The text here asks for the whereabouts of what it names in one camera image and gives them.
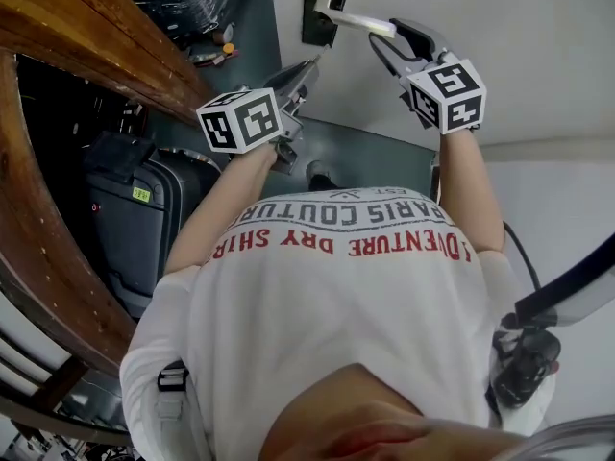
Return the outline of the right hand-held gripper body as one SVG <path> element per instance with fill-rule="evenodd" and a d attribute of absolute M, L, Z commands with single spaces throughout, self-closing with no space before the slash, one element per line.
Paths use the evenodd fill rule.
<path fill-rule="evenodd" d="M 408 67 L 399 82 L 410 110 L 425 129 L 435 128 L 447 135 L 480 127 L 486 86 L 469 60 L 444 50 L 420 71 Z"/>

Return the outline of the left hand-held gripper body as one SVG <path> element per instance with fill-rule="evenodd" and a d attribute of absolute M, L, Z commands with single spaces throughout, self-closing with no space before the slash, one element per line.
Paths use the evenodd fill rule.
<path fill-rule="evenodd" d="M 273 169 L 289 175 L 297 161 L 291 142 L 303 125 L 298 109 L 284 109 L 283 88 L 242 87 L 196 109 L 209 148 L 215 153 L 247 154 L 264 144 L 277 152 Z"/>

